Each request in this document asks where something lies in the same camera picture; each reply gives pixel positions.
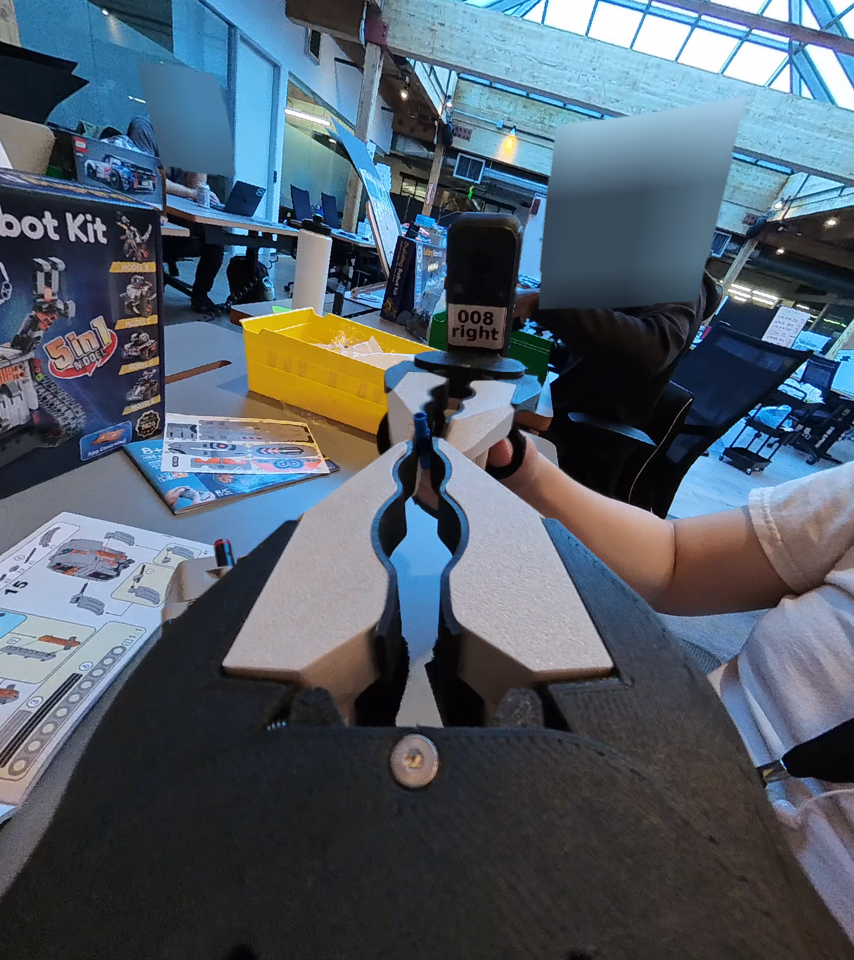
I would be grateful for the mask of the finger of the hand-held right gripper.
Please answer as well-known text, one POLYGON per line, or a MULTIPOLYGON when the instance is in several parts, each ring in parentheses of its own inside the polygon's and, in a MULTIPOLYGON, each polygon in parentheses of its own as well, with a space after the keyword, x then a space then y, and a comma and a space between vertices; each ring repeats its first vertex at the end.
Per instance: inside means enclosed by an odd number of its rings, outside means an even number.
POLYGON ((414 439, 414 416, 426 414, 433 437, 446 430, 446 378, 427 370, 385 372, 385 450, 414 439))
POLYGON ((447 422, 445 441, 477 466, 487 462, 488 450, 505 439, 513 426, 513 380, 474 380, 469 396, 447 422))

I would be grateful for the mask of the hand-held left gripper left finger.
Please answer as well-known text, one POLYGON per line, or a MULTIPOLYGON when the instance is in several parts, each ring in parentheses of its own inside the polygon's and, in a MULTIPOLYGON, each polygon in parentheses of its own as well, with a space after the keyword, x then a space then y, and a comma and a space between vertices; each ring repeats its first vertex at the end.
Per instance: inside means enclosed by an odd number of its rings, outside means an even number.
POLYGON ((396 571, 418 460, 397 443, 306 511, 223 660, 245 679, 323 688, 349 721, 394 726, 409 674, 396 571))

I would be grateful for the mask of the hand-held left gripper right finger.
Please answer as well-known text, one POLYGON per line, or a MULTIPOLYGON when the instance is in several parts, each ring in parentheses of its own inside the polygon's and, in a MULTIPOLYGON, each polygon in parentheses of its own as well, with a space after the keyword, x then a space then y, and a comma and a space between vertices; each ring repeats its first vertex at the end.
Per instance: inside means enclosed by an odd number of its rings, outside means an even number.
POLYGON ((427 665, 441 716, 491 716, 513 689, 607 681, 615 666, 552 539, 555 522, 444 439, 437 533, 451 558, 427 665))

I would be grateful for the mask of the blue connector pin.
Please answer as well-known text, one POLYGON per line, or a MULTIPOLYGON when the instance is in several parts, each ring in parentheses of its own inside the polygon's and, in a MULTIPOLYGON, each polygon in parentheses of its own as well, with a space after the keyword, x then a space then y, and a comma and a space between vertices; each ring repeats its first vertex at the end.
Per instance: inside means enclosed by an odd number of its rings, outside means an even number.
POLYGON ((432 456, 433 435, 429 416, 425 411, 417 412, 412 418, 413 447, 417 459, 417 490, 419 494, 433 491, 432 456))

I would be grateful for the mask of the grey toy robot model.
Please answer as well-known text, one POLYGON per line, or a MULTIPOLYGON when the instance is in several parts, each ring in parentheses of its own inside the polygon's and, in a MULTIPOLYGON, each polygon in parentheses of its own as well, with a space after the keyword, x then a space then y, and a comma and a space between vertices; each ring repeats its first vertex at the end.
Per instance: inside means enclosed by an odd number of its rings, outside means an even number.
POLYGON ((216 540, 212 556, 185 559, 181 562, 174 570, 167 588, 162 612, 163 622, 180 617, 235 564, 233 546, 226 538, 216 540))

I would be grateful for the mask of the person's right forearm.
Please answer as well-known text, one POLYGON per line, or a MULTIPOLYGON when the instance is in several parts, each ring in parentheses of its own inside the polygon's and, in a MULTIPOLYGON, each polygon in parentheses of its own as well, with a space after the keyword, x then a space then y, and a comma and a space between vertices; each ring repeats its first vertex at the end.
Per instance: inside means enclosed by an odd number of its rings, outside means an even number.
POLYGON ((661 614, 744 613, 791 594, 745 508, 663 520, 579 485, 548 461, 538 468, 529 503, 661 614))

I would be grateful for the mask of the grey desk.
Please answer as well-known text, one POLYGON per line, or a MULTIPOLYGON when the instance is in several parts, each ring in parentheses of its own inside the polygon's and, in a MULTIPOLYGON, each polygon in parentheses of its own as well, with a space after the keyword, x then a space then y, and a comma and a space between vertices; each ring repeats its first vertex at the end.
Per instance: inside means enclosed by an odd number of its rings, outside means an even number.
MULTIPOLYGON (((275 401, 248 387, 241 332, 190 322, 169 327, 165 336, 166 373, 180 376, 168 386, 168 408, 175 413, 305 421, 302 411, 285 412, 275 401)), ((231 542, 237 561, 282 523, 299 518, 337 485, 376 456, 374 439, 341 424, 314 420, 314 437, 339 464, 331 478, 314 479, 252 496, 173 515, 125 453, 116 452, 42 484, 0 500, 0 556, 61 511, 124 524, 211 545, 231 542)), ((435 523, 417 506, 407 508, 408 535, 393 553, 404 636, 412 675, 401 708, 402 719, 438 724, 428 703, 423 664, 436 637, 442 565, 450 557, 435 523)))

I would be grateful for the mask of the green plastic bin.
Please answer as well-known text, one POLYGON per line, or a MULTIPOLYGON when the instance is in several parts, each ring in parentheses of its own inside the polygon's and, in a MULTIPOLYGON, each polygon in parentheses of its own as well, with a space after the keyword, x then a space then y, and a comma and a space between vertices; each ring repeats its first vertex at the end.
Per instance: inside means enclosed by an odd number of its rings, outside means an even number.
MULTIPOLYGON (((431 319, 428 344, 433 349, 444 351, 446 343, 447 313, 446 310, 440 310, 431 319)), ((511 333, 507 356, 524 363, 528 373, 544 383, 552 351, 552 339, 518 329, 511 333)))

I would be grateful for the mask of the clear plastic bags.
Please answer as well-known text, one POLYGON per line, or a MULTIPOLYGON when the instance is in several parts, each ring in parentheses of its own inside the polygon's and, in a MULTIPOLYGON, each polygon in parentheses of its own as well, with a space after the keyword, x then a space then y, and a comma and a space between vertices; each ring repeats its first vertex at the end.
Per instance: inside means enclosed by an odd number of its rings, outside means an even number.
POLYGON ((337 335, 328 342, 317 342, 314 345, 383 371, 413 360, 413 355, 410 353, 405 354, 383 349, 374 337, 370 337, 366 341, 358 341, 347 336, 346 332, 342 330, 338 331, 337 335))

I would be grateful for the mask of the blue robot kit box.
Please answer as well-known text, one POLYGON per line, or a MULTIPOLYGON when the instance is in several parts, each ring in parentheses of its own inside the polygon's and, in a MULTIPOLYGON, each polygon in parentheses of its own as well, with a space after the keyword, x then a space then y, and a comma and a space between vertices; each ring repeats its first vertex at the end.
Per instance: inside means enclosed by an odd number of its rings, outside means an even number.
POLYGON ((433 314, 445 304, 446 240, 402 236, 385 286, 381 317, 427 342, 433 314))
POLYGON ((0 499, 162 431, 160 213, 0 167, 0 499))

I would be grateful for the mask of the yellow plastic bin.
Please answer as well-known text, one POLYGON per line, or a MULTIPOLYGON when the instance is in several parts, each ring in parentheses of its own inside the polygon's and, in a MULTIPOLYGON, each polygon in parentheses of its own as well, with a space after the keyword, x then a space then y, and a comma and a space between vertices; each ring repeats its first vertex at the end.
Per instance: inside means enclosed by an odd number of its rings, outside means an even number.
POLYGON ((375 434, 387 411, 383 362, 347 356, 377 346, 392 362, 428 347, 335 314, 297 309, 242 321, 248 385, 265 397, 375 434))

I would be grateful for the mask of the board on wooden easel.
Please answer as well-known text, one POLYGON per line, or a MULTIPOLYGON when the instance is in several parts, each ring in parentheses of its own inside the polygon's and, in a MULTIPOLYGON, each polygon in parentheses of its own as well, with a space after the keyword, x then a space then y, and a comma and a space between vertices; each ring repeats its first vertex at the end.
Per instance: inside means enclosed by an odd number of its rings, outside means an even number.
POLYGON ((363 182, 368 195, 368 219, 377 246, 378 256, 386 274, 391 268, 396 244, 402 234, 401 222, 389 195, 389 188, 378 173, 365 142, 356 138, 336 119, 332 121, 337 138, 348 153, 354 170, 363 182))

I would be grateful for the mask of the printed sticker sheet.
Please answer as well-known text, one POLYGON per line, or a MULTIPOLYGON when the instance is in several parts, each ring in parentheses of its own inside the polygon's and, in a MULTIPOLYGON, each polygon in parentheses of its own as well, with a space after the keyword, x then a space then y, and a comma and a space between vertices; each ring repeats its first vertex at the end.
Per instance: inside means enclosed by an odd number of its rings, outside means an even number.
POLYGON ((256 476, 329 472, 305 423, 197 414, 167 415, 162 469, 256 476))

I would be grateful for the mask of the white water bottle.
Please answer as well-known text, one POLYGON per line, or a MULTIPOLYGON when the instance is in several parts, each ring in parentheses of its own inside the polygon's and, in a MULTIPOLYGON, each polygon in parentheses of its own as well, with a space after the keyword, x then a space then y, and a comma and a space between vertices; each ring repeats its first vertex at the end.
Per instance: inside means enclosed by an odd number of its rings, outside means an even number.
POLYGON ((316 214, 300 223, 292 287, 293 310, 311 308, 322 316, 333 246, 332 229, 316 214))

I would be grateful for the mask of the black mesh office chair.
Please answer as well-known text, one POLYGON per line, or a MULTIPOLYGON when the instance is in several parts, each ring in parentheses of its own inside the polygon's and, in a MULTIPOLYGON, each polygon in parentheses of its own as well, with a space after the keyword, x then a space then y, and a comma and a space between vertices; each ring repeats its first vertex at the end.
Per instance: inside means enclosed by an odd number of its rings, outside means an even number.
POLYGON ((810 356, 716 326, 681 360, 644 429, 567 415, 572 472, 606 497, 665 518, 697 459, 810 356))

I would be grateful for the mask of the white instruction booklet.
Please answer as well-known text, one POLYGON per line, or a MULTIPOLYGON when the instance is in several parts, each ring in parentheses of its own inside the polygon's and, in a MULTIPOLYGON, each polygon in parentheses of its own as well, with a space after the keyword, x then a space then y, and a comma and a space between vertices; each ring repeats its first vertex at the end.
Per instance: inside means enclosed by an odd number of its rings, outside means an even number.
POLYGON ((0 557, 0 824, 212 545, 63 511, 0 557))

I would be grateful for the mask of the black rolling cart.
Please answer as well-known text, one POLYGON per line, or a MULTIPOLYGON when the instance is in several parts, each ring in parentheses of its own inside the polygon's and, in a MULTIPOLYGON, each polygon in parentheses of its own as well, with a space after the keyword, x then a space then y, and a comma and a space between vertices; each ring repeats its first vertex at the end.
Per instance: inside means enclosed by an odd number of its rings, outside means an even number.
POLYGON ((721 462, 745 475, 763 472, 793 434, 792 415, 793 408, 788 404, 758 406, 745 417, 737 436, 721 451, 721 462))

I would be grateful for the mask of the person's white shirt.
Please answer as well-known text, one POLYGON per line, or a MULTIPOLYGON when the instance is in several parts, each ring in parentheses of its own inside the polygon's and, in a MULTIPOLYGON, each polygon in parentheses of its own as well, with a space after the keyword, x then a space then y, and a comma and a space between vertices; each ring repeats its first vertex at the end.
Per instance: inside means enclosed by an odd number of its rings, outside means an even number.
MULTIPOLYGON (((854 717, 854 461, 762 487, 748 516, 790 588, 736 657, 736 723, 761 760, 854 717)), ((789 778, 768 799, 788 845, 854 945, 854 785, 789 778)))

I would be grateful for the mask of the car model kit box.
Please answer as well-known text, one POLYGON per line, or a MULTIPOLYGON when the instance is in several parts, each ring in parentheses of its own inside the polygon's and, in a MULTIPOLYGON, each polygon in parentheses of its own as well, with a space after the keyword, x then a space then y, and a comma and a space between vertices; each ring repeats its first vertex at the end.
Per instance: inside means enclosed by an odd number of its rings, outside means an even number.
POLYGON ((79 135, 71 140, 79 183, 109 188, 155 207, 162 205, 164 191, 156 157, 79 135))

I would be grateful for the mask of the curved plywood panel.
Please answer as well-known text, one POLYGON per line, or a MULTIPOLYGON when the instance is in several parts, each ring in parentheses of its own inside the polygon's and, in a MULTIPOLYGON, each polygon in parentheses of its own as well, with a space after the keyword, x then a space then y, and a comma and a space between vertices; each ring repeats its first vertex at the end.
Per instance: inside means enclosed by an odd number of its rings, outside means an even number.
POLYGON ((55 145, 47 125, 0 113, 0 140, 12 169, 44 176, 55 145))

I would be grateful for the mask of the black panel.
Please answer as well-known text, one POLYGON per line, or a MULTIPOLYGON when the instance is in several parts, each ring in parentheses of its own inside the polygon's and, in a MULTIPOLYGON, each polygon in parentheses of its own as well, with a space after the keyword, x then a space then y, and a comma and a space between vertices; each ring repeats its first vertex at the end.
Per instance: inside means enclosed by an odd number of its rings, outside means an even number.
POLYGON ((77 63, 0 40, 0 114, 46 124, 61 102, 88 85, 77 63))

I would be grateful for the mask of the wooden post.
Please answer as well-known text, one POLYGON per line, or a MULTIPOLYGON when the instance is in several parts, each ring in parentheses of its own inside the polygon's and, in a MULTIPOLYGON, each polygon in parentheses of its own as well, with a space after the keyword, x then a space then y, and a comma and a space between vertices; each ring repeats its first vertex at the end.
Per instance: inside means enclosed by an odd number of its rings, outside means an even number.
MULTIPOLYGON (((383 49, 379 45, 372 42, 365 45, 358 118, 355 126, 355 136, 363 144, 369 139, 376 116, 377 97, 383 72, 383 55, 383 49)), ((341 226, 345 232, 353 233, 357 229, 362 193, 362 178, 352 171, 349 176, 341 226)))

